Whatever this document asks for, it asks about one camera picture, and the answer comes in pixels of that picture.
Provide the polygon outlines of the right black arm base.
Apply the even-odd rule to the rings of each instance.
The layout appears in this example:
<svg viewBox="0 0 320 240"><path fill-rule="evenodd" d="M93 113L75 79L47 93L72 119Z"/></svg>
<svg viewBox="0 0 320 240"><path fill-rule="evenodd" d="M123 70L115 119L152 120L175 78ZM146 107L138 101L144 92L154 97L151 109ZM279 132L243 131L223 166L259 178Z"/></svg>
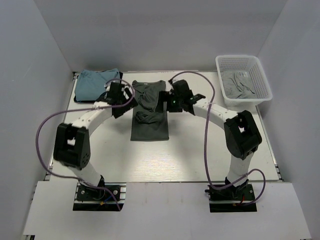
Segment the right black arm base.
<svg viewBox="0 0 320 240"><path fill-rule="evenodd" d="M208 195L211 213L253 213L257 212L255 193L251 184L245 183L240 187L228 187L216 190L210 185L204 192Z"/></svg>

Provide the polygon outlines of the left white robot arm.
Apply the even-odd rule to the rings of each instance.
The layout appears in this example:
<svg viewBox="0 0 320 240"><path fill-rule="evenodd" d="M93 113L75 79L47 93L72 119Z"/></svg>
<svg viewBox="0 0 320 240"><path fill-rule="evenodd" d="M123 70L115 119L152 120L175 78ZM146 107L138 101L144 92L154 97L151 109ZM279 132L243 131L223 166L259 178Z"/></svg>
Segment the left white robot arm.
<svg viewBox="0 0 320 240"><path fill-rule="evenodd" d="M70 169L76 179L89 187L88 193L99 200L105 196L104 178L90 163L92 133L106 120L119 118L138 105L133 90L123 81L112 81L93 108L70 123L57 127L53 159Z"/></svg>

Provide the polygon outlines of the dark grey t-shirt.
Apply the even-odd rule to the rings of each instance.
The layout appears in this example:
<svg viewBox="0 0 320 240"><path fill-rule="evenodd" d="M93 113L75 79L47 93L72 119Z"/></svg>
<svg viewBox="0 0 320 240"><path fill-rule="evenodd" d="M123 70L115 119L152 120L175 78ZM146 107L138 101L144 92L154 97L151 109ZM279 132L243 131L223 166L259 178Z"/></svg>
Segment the dark grey t-shirt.
<svg viewBox="0 0 320 240"><path fill-rule="evenodd" d="M169 140L167 113L158 110L161 91L166 90L166 82L133 81L134 99L138 105L133 108L130 140L133 142L155 142Z"/></svg>

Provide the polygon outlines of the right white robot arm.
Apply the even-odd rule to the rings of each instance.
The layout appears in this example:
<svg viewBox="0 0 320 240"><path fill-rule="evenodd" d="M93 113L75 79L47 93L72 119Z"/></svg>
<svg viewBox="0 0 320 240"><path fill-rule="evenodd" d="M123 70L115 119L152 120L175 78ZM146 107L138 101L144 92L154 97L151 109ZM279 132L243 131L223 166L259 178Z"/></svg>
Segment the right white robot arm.
<svg viewBox="0 0 320 240"><path fill-rule="evenodd" d="M170 80L170 91L160 91L158 104L160 111L170 113L187 112L206 119L204 133L204 165L209 185L214 190L225 190L226 195L236 200L244 193L244 185L248 182L249 166L254 153L262 143L262 137L252 114L244 110L237 112L224 108L208 100L202 94L194 95L185 80ZM213 185L210 179L207 144L209 122L224 130L225 142L231 154L229 172L224 186Z"/></svg>

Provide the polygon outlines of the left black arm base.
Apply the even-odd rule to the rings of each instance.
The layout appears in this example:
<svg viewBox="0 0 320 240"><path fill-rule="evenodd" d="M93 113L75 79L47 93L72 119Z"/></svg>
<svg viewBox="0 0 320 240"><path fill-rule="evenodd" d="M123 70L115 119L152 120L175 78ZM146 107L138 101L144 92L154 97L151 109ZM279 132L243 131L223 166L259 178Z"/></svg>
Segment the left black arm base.
<svg viewBox="0 0 320 240"><path fill-rule="evenodd" d="M125 183L106 183L105 187L113 193L120 209L109 192L78 183L72 210L76 212L119 212L125 203L127 185Z"/></svg>

